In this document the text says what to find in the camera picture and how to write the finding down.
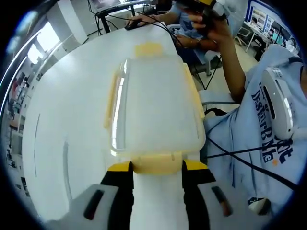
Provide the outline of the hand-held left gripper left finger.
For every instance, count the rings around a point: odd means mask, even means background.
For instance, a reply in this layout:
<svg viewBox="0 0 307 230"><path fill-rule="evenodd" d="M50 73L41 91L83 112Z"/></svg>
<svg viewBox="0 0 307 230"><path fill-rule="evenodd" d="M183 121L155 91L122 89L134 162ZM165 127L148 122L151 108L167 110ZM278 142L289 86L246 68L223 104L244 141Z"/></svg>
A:
<svg viewBox="0 0 307 230"><path fill-rule="evenodd" d="M100 184L71 200L69 211L47 222L48 230L128 230L134 204L133 164L109 167Z"/></svg>

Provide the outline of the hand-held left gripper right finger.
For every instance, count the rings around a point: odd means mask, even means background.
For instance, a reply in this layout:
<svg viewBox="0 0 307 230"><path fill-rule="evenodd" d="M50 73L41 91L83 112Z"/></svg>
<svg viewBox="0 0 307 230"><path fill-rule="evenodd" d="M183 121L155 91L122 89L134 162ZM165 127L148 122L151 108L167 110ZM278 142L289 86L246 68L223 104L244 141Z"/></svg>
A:
<svg viewBox="0 0 307 230"><path fill-rule="evenodd" d="M245 203L242 195L217 181L208 166L182 161L182 188L190 230L243 230Z"/></svg>

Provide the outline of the person's right hand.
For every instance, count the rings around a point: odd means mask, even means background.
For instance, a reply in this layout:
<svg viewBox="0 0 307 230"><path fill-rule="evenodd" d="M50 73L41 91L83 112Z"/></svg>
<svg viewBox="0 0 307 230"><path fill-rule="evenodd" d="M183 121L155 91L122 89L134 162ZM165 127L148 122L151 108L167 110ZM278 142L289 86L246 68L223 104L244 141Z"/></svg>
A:
<svg viewBox="0 0 307 230"><path fill-rule="evenodd" d="M232 39L232 33L226 19L219 20L217 16L207 19L204 14L198 12L188 12L188 17L192 21L193 28L199 34L207 36L218 44Z"/></svg>

